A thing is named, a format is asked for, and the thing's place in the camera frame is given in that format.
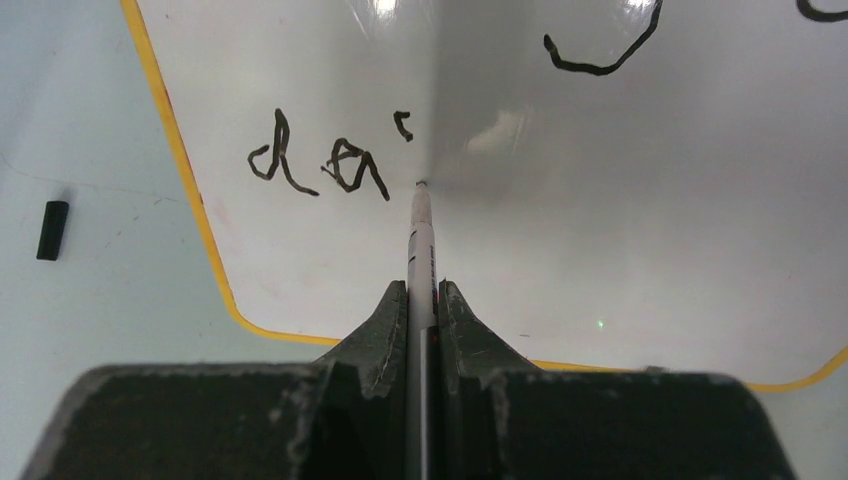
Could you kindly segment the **black marker cap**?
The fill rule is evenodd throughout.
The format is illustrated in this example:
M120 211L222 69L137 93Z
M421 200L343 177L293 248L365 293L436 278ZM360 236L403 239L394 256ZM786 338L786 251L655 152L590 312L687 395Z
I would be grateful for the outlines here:
M56 261L61 252L70 204L63 200L52 200L45 204L40 230L37 260Z

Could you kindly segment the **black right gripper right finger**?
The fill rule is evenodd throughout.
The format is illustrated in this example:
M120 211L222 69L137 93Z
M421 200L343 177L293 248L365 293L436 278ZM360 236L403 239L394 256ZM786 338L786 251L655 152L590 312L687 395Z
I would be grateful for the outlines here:
M755 396L715 373L541 369L440 285L442 479L791 479Z

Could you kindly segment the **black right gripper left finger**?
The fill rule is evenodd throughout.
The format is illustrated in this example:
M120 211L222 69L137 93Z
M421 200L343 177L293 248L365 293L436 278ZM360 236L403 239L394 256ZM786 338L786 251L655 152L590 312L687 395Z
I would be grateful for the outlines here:
M400 479L407 289L307 363L105 365L67 390L30 479Z

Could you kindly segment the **yellow framed whiteboard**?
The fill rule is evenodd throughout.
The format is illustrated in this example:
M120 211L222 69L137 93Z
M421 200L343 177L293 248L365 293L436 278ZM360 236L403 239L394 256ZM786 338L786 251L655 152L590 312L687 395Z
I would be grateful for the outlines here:
M847 361L843 1L126 1L216 282L331 344L407 269L548 368Z

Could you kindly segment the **white whiteboard marker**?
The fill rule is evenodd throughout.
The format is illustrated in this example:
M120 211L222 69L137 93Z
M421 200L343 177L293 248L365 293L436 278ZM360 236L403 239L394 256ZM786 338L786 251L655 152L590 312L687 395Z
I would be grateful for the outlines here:
M431 471L432 333L437 326L435 233L427 184L415 186L407 263L407 466L408 479L428 479Z

